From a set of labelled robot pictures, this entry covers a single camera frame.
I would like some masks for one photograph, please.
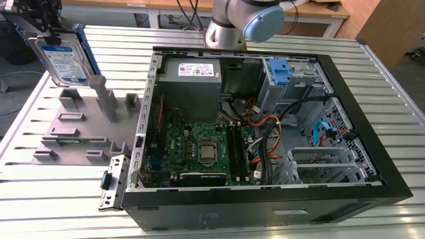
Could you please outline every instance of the ram slot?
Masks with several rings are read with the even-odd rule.
[[[231,178],[235,180],[239,173],[238,173],[238,158],[236,158],[236,146],[234,142],[234,131],[235,128],[232,125],[227,126],[226,136],[227,136],[227,151],[228,151],[228,160],[231,165]]]
[[[234,128],[234,143],[235,143],[235,152],[236,152],[236,164],[238,164],[238,175],[242,181],[246,181],[247,173],[247,161],[244,154],[244,142],[240,133],[240,127]]]

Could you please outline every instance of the blue drive bay latch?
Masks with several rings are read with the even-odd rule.
[[[271,72],[275,77],[275,84],[287,85],[292,77],[292,69],[286,59],[270,59]]]

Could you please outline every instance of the green motherboard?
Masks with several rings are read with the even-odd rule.
[[[250,173],[247,146],[252,136],[248,126],[238,126],[238,142],[228,144],[230,130],[235,125],[219,123],[174,123],[167,126],[164,153],[151,156],[151,186],[172,187],[170,176],[186,172],[224,173],[227,185],[252,185]],[[240,145],[239,164],[232,163],[235,157],[231,150]]]

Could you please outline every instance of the slotted metal table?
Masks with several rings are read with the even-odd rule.
[[[203,48],[195,31],[87,26],[87,38],[115,95],[143,96],[152,47]],[[103,166],[32,165],[60,106],[46,73],[0,144],[2,238],[420,238],[425,235],[425,117],[367,45],[355,40],[276,36],[250,50],[331,55],[412,189],[413,197],[339,224],[144,232],[126,212],[98,212]],[[80,89],[84,96],[95,95]]]

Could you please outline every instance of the power supply label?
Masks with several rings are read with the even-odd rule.
[[[67,46],[42,46],[42,48],[60,78],[70,82],[86,82],[87,77],[74,49]]]
[[[214,65],[182,63],[179,64],[179,76],[212,76],[214,77]]]

